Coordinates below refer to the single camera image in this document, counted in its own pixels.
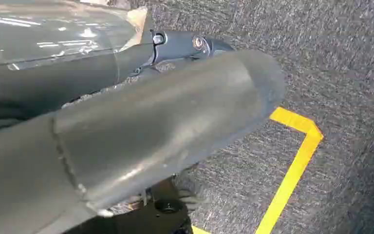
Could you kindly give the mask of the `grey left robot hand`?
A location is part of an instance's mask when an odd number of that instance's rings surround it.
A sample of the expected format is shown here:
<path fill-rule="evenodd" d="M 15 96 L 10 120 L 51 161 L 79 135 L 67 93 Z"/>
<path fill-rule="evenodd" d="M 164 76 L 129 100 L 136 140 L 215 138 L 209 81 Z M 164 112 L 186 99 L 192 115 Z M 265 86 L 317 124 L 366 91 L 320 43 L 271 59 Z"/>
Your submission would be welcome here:
<path fill-rule="evenodd" d="M 284 94 L 270 55 L 146 7 L 0 0 L 0 234 L 189 233 L 171 176 Z"/>

